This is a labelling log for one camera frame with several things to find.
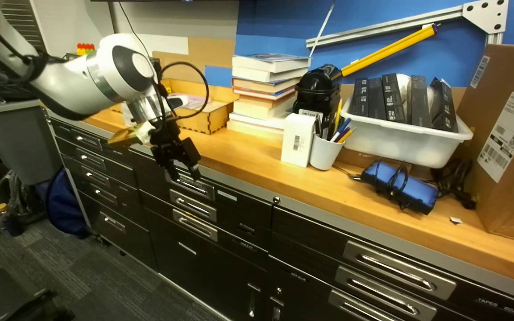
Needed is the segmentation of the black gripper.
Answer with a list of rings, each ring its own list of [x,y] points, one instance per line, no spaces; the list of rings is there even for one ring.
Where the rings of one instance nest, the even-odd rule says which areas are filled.
[[[174,168],[175,161],[188,166],[192,179],[200,181],[200,154],[192,138],[181,138],[181,129],[175,122],[154,123],[154,129],[151,131],[151,150],[156,161],[167,168],[174,182],[179,181],[179,173]]]

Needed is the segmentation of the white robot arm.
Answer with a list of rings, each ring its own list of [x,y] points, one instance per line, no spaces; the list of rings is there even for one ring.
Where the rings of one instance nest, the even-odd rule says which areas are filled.
[[[200,152],[183,138],[175,100],[161,84],[165,68],[136,34],[111,34],[86,56],[59,59],[40,54],[4,16],[0,0],[0,68],[8,82],[40,98],[56,115],[86,120],[117,104],[131,111],[133,125],[117,134],[149,145],[158,164],[179,181],[177,163],[199,181]]]

